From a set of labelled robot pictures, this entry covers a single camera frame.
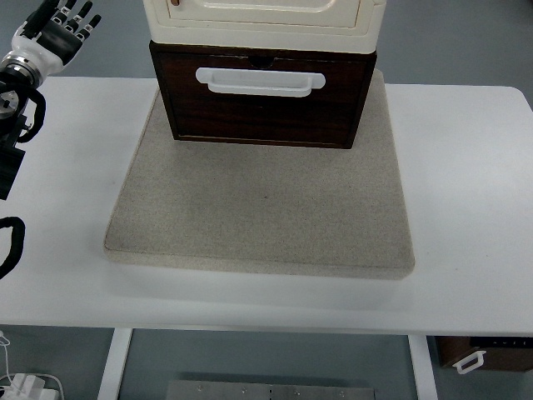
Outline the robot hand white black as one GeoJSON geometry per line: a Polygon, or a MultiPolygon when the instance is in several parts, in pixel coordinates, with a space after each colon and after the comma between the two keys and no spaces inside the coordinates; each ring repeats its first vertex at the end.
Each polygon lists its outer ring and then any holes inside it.
{"type": "Polygon", "coordinates": [[[102,17],[88,18],[93,2],[43,1],[12,37],[6,58],[32,66],[45,77],[61,72],[91,36],[102,17]]]}

